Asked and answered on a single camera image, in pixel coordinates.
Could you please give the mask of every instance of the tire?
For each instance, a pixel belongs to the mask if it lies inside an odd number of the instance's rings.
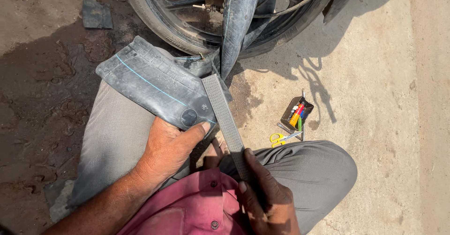
[[[329,1],[312,0],[299,10],[282,15],[283,19],[280,19],[280,23],[283,22],[283,25],[275,26],[277,23],[274,21],[269,23],[263,33],[240,53],[238,59],[267,53],[290,41],[318,17]],[[196,34],[177,30],[164,19],[160,13],[161,9],[158,9],[152,0],[128,0],[128,2],[156,35],[187,54],[197,55],[199,52],[209,54],[220,46],[220,42],[211,42],[211,40],[199,38]]]

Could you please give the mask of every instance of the motorcycle tire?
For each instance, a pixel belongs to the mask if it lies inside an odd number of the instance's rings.
[[[221,45],[221,37],[212,37],[210,33],[201,34],[200,30],[186,29],[186,23],[173,24],[165,16],[166,10],[160,6],[164,0],[128,0],[142,21],[161,39],[175,48],[191,54],[209,54]],[[318,17],[330,0],[311,0],[292,13],[279,16],[270,22],[261,35],[245,50],[238,59],[255,57],[283,45]]]

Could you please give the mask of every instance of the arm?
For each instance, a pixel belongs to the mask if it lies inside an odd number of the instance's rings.
[[[156,117],[136,166],[44,234],[115,234],[161,184],[176,173],[208,132],[208,122],[186,132]]]

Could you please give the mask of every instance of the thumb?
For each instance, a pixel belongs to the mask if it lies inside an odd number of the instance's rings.
[[[266,225],[264,222],[265,213],[255,191],[244,181],[239,182],[239,191],[242,193],[245,212],[248,215],[253,230],[263,231],[264,227],[262,226]]]
[[[183,145],[183,148],[192,150],[203,138],[211,128],[209,122],[204,121],[197,125],[190,127],[183,134],[177,136],[176,141]]]

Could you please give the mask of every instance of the yellow scissors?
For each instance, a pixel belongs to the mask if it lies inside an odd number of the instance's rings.
[[[277,144],[284,145],[286,143],[286,140],[289,138],[293,138],[301,134],[302,131],[296,132],[294,134],[290,134],[289,136],[283,136],[283,134],[275,133],[270,136],[270,142],[272,144],[272,148],[275,147]]]

